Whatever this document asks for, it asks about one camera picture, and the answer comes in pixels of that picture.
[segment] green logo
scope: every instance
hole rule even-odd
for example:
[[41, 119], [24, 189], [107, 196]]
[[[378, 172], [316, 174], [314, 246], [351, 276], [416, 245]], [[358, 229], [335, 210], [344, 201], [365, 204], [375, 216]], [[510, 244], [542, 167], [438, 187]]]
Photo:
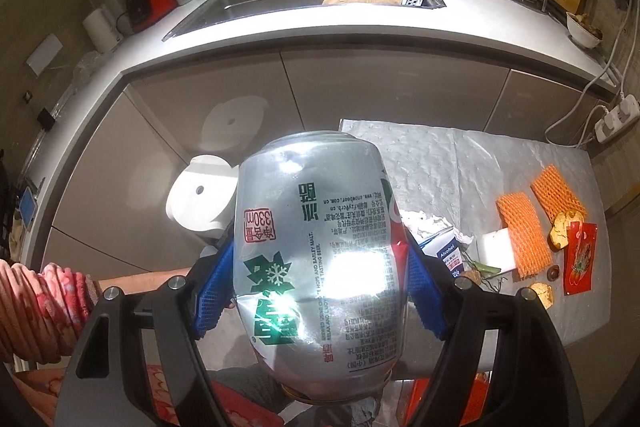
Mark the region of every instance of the green logo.
[[277, 251], [273, 255], [273, 262], [267, 261], [263, 255], [244, 261], [244, 265], [249, 269], [250, 274], [247, 276], [252, 282], [252, 292], [277, 292], [282, 295], [284, 292], [293, 289], [290, 282], [286, 282], [284, 278], [289, 273], [291, 263], [285, 264], [282, 260], [282, 254]]
[[254, 335], [266, 346], [292, 344], [291, 337], [298, 334], [296, 314], [281, 295], [294, 286], [285, 280], [291, 263], [285, 263], [282, 254], [277, 251], [273, 261], [267, 261], [263, 255], [244, 261], [249, 270], [249, 279], [255, 284], [252, 292], [260, 292], [264, 299], [258, 300], [255, 310]]
[[260, 299], [255, 310], [254, 335], [266, 346], [293, 344], [298, 334], [296, 316], [289, 306], [278, 306], [269, 298]]

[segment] paper towel roll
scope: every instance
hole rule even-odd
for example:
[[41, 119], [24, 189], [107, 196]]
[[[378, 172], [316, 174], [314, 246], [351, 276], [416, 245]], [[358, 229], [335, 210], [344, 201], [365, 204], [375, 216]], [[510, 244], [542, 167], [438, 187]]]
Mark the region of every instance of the paper towel roll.
[[109, 17], [104, 7], [96, 8], [82, 21], [82, 26], [89, 34], [95, 49], [100, 53], [114, 49], [122, 40], [122, 34], [115, 28], [112, 21], [113, 17]]
[[217, 156], [196, 156], [178, 176], [166, 199], [166, 214], [187, 230], [216, 237], [236, 209], [238, 166]]

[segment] power strip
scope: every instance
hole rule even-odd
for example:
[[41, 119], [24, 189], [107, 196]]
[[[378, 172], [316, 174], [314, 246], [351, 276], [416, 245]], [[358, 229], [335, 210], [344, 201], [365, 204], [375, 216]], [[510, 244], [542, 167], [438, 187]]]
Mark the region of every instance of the power strip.
[[639, 118], [640, 105], [638, 105], [638, 100], [632, 94], [626, 95], [619, 105], [596, 122], [595, 130], [598, 142], [608, 142], [613, 137], [621, 134]]

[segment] snack wrapper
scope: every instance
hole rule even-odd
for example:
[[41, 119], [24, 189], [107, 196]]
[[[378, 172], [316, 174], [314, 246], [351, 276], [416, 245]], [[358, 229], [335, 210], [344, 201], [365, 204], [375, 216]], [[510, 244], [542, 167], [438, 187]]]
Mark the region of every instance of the snack wrapper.
[[569, 225], [569, 245], [564, 254], [564, 294], [591, 290], [598, 227], [574, 221]]

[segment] beer can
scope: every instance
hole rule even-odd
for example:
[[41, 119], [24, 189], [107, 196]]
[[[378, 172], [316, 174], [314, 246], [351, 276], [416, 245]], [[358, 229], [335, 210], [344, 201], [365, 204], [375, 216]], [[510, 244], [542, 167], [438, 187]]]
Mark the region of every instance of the beer can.
[[408, 245], [380, 152], [294, 134], [239, 170], [234, 289], [262, 367], [300, 401], [378, 393], [401, 355]]

